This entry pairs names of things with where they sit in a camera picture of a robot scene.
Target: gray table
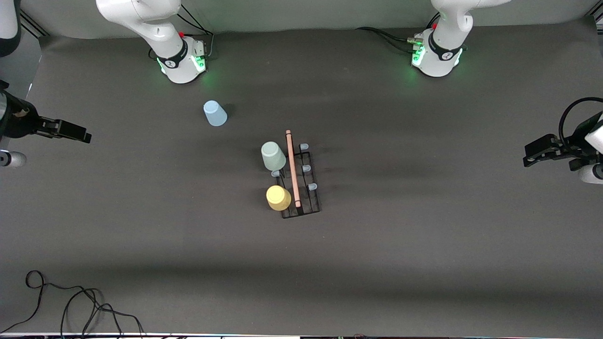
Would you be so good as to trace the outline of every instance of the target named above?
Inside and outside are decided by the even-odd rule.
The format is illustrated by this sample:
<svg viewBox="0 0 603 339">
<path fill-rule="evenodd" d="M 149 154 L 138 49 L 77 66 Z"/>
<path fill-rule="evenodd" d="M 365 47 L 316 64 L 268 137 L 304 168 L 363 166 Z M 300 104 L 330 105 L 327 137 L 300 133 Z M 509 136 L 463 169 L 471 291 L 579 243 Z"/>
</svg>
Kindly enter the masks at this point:
<svg viewBox="0 0 603 339">
<path fill-rule="evenodd" d="M 29 99 L 93 139 L 11 143 L 29 164 L 0 174 L 3 327 L 33 309 L 35 268 L 150 332 L 603 335 L 603 188 L 567 162 L 522 166 L 568 104 L 601 95 L 592 18 L 476 28 L 439 79 L 366 31 L 215 43 L 182 86 L 141 39 L 45 43 Z M 284 221 L 259 150 L 288 128 L 312 147 L 324 211 Z M 69 295 L 49 290 L 15 330 L 57 331 Z"/>
</svg>

